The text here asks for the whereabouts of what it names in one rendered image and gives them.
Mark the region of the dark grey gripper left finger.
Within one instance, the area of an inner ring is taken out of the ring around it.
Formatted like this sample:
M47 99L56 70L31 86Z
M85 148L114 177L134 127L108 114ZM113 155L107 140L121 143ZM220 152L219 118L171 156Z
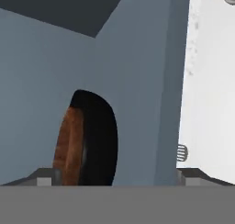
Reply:
M27 177L4 184L4 186L58 186L62 185L62 172L55 168L39 168Z

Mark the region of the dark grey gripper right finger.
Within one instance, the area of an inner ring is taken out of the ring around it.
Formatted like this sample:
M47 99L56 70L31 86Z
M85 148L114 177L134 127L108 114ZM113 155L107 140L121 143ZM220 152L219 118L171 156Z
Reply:
M213 178L205 174L198 168L178 168L178 183L185 186L211 186L211 185L223 185L234 186L232 183Z

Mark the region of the blue-grey cabinet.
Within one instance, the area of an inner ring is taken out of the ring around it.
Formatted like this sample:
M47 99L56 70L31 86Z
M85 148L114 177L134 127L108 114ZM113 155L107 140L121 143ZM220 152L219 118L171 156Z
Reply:
M0 185L52 162L77 89L117 119L115 185L174 185L189 0L121 0L95 38L0 9Z

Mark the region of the small grey ribbed object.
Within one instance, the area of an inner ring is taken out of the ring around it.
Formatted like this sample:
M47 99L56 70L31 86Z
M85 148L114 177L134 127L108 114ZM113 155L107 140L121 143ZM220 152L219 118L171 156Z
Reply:
M185 162L188 157L188 149L185 145L179 144L176 159L178 162Z

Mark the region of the black and brown round object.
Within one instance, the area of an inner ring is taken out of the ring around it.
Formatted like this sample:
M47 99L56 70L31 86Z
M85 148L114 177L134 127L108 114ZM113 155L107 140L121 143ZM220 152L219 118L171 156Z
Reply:
M62 184L113 184L118 162L118 126L110 104L93 92L77 90L66 109L52 167Z

